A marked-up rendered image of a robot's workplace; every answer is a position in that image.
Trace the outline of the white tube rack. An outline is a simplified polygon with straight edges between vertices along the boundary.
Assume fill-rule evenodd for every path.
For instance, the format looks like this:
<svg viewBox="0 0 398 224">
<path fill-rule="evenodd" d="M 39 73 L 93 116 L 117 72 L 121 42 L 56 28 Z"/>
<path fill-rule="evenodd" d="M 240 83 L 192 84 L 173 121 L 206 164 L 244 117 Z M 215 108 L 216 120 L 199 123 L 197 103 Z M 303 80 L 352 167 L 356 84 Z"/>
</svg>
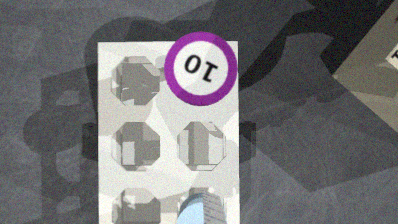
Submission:
<svg viewBox="0 0 398 224">
<path fill-rule="evenodd" d="M 239 224 L 238 73 L 219 102 L 187 104 L 165 79 L 174 43 L 98 43 L 99 224 L 175 224 L 202 189 Z"/>
</svg>

